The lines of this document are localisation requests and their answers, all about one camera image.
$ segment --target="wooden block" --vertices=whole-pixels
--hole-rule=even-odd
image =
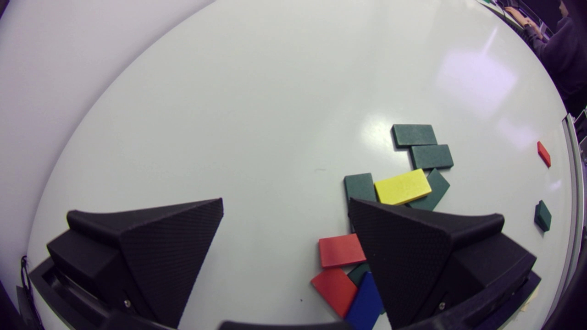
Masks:
[[[391,205],[408,203],[432,192],[422,169],[377,181],[375,190],[381,203]]]
[[[398,148],[437,144],[432,125],[395,124],[392,136]]]
[[[543,201],[538,202],[534,212],[534,222],[540,227],[540,229],[542,229],[542,231],[549,231],[551,219],[552,216],[550,211],[548,211],[546,204],[544,204]]]
[[[345,318],[357,293],[357,287],[340,268],[323,270],[310,281],[322,298]]]
[[[448,169],[454,165],[446,144],[413,146],[410,148],[410,156],[415,169]]]
[[[546,166],[550,167],[550,154],[540,141],[538,141],[538,154],[540,155],[540,158],[542,158]]]
[[[430,184],[430,188],[432,188],[432,192],[427,196],[407,203],[409,207],[432,211],[450,187],[450,183],[437,169],[432,170],[426,179]]]
[[[355,330],[371,330],[382,308],[383,303],[373,275],[371,272],[366,272],[345,321],[352,324]]]
[[[363,276],[366,272],[370,272],[371,269],[369,268],[369,264],[364,262],[357,267],[354,267],[348,274],[346,274],[351,281],[358,287],[361,285],[361,281],[363,281]],[[380,315],[385,314],[385,309],[382,308],[379,312]]]
[[[357,234],[321,238],[318,246],[323,268],[358,264],[366,260]]]
[[[346,202],[352,198],[377,201],[371,173],[355,174],[345,177]]]

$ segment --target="dark green block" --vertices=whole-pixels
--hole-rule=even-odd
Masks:
[[[363,275],[365,275],[365,272],[371,271],[371,269],[369,268],[369,265],[366,262],[363,262],[362,264],[358,265],[357,267],[354,267],[353,270],[351,270],[348,274],[346,274],[350,280],[355,283],[355,285],[357,287],[360,286],[361,281],[363,280]],[[380,315],[385,314],[385,309],[383,308],[381,310],[381,312],[379,312]]]
[[[432,125],[395,124],[392,136],[398,148],[437,144]]]
[[[411,201],[406,205],[409,207],[429,211],[434,210],[436,205],[438,205],[438,202],[440,202],[444,196],[444,193],[446,193],[450,187],[450,183],[448,183],[448,181],[442,176],[442,174],[440,174],[437,169],[432,170],[426,179],[430,184],[430,188],[432,188],[432,192],[427,196]]]
[[[410,156],[414,169],[447,169],[454,165],[446,144],[413,146],[410,148]]]
[[[534,222],[540,227],[540,229],[542,229],[542,231],[549,231],[551,219],[552,216],[550,211],[548,211],[548,207],[546,207],[546,204],[544,204],[543,201],[540,201],[538,205],[536,205]]]
[[[345,192],[347,203],[351,197],[360,200],[377,201],[371,173],[346,176]]]

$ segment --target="person's hand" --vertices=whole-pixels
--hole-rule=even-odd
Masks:
[[[515,9],[514,7],[505,7],[504,8],[505,11],[507,11],[510,15],[512,15],[512,17],[515,19],[516,22],[518,22],[518,24],[520,24],[521,26],[524,26],[528,23],[528,20],[526,19],[526,17],[524,17],[522,15],[522,13],[520,13],[517,9]]]
[[[538,37],[540,39],[542,39],[542,32],[540,32],[540,28],[538,27],[538,25],[531,19],[526,18],[526,23],[530,24],[530,26],[532,27],[532,29],[534,29],[534,32],[536,32],[536,34],[538,35]]]

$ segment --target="round table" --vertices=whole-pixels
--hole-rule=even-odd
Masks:
[[[344,176],[411,170],[390,129],[432,124],[455,164],[436,211],[505,215],[504,233],[538,257],[542,277],[508,328],[539,328],[573,225],[565,115],[532,51],[472,0],[217,1],[148,48],[81,122],[39,204],[31,269],[68,210],[222,197],[180,328],[333,321],[309,281],[318,239],[349,232]],[[545,234],[539,200],[552,213]],[[47,329],[64,327],[36,303]],[[389,329],[386,316],[375,328]]]

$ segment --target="red block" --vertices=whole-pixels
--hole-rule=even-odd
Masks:
[[[321,238],[318,246],[323,268],[358,264],[367,260],[357,234]]]
[[[550,165],[551,165],[550,154],[548,153],[546,148],[542,145],[542,143],[540,143],[540,141],[538,141],[538,154],[540,155],[540,157],[542,158],[544,163],[546,163],[546,166],[550,167]]]
[[[310,281],[322,298],[341,318],[345,318],[357,294],[357,287],[340,268],[323,270]]]

